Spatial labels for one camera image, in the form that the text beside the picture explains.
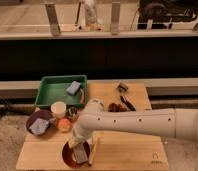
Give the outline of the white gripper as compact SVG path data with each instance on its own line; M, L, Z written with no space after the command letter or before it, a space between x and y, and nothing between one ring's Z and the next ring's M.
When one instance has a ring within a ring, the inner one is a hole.
M87 134L83 129L73 129L72 137L69 139L68 144L70 148L75 148L78 144L84 142Z

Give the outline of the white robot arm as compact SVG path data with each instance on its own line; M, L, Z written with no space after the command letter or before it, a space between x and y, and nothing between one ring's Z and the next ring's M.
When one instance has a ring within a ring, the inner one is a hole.
M72 128L69 147L74 148L94 131L119 131L198 141L198 109L166 108L105 112L100 99L90 99ZM195 165L198 171L198 157Z

